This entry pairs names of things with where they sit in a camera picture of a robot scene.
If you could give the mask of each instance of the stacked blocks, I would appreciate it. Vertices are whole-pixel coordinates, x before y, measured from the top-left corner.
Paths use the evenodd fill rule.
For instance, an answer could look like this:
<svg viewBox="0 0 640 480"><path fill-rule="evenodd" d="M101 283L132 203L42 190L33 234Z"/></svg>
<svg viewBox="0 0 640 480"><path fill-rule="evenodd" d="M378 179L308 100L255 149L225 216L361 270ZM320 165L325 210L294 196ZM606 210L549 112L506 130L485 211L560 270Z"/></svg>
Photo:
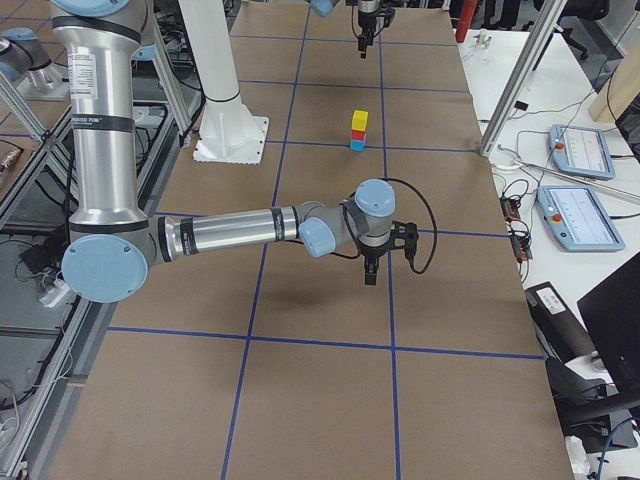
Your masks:
<svg viewBox="0 0 640 480"><path fill-rule="evenodd" d="M369 112L365 110L355 110L351 119L351 150L362 152L367 140L367 122Z"/></svg>

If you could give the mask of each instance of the blue cable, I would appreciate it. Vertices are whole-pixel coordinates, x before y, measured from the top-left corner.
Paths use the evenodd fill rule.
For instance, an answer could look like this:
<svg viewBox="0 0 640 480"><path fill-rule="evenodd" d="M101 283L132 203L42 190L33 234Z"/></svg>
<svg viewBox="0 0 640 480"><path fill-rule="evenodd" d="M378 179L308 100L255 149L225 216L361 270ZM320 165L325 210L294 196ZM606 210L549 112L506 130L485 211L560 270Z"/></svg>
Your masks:
<svg viewBox="0 0 640 480"><path fill-rule="evenodd" d="M636 417L629 417L626 420L621 421L616 427L611 430L611 433L607 437L607 441L604 444L604 450L602 451L602 456L600 457L600 463L598 465L598 473L596 474L595 480L600 480L600 476L602 475L602 468L604 467L604 456L607 454L607 450L609 450L609 446L611 445L611 441L613 440L613 436L616 434L618 429L622 427L625 423L631 422L632 420L638 420Z"/></svg>

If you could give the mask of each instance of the white table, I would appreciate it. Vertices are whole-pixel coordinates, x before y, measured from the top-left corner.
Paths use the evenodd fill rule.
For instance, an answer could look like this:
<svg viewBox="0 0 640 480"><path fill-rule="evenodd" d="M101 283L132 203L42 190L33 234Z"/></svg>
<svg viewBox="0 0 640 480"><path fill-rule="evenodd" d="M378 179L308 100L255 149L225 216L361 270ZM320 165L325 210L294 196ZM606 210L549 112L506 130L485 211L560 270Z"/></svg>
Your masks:
<svg viewBox="0 0 640 480"><path fill-rule="evenodd" d="M473 95L477 118L484 129L507 83L509 75L527 39L527 33L521 32L488 32L492 37L489 49L475 47L474 35L477 31L469 31L466 42L460 45L460 54L469 89ZM528 111L560 110L573 103L581 102L590 92L591 84L585 77L580 65L559 35L551 42L540 66L532 72L518 100L529 104ZM540 113L526 115L522 119L507 122L498 144L516 148L516 136L522 130L548 131L551 125L571 122L573 126L595 127L609 130L615 125L599 124L591 120L588 108L595 99L592 93L583 103L559 113ZM612 155L629 155L628 145L617 130L606 133L607 143ZM518 151L527 163L547 164L549 158L546 135L522 133ZM497 165L510 165L514 156L497 148L489 155L489 160ZM616 178L607 185L640 194L640 165L635 158L614 160ZM505 172L495 169L507 183L524 178L530 181L531 189L536 183L520 170ZM540 171L528 169L535 177ZM567 182L545 174L542 185L564 185ZM503 182L496 177L496 188L502 191ZM514 187L509 193L522 192L522 185ZM598 197L609 215L629 215L640 212L640 203L632 204L619 198L598 191ZM629 258L640 251L640 218L619 220L615 222L626 248L615 253L567 253L561 250L550 231L543 225L544 220L538 208L533 208L535 195L527 195L520 208L522 218L532 227L531 252L533 260L529 265L529 274L523 283L528 288L539 283L550 281L564 298L573 313L580 319L577 301L601 280L615 271ZM585 377L598 376L586 362L576 362L576 370ZM597 465L596 455L590 456L592 465ZM603 478L616 478L616 475L640 476L640 449L620 452L609 452L607 459L611 463L605 466Z"/></svg>

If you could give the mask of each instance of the red fire extinguisher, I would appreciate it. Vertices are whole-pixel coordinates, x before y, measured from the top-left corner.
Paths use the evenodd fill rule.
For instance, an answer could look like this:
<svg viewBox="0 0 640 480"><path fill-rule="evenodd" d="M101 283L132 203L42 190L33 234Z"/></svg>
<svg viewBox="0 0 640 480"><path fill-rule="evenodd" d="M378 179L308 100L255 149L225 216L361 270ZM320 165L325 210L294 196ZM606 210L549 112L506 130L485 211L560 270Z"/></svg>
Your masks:
<svg viewBox="0 0 640 480"><path fill-rule="evenodd" d="M462 43L467 36L467 30L473 20L473 15L476 13L476 7L478 6L478 0L465 0L462 7L462 13L460 14L460 20L458 21L458 28L456 30L456 42Z"/></svg>

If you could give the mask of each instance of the computer monitor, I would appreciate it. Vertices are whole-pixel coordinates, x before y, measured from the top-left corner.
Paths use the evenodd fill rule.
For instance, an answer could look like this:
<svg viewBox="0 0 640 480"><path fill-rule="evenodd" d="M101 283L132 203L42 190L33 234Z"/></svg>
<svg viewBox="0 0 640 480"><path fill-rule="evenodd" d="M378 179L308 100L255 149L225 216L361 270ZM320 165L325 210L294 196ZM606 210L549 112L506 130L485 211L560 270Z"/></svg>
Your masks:
<svg viewBox="0 0 640 480"><path fill-rule="evenodd" d="M578 309L617 390L594 382L570 404L556 402L558 415L565 433L570 426L598 430L600 424L606 433L630 414L640 417L640 253L582 297ZM616 435L614 448L635 446L627 427L626 435ZM587 451L598 451L598 437L605 435L588 436L596 441L590 439Z"/></svg>

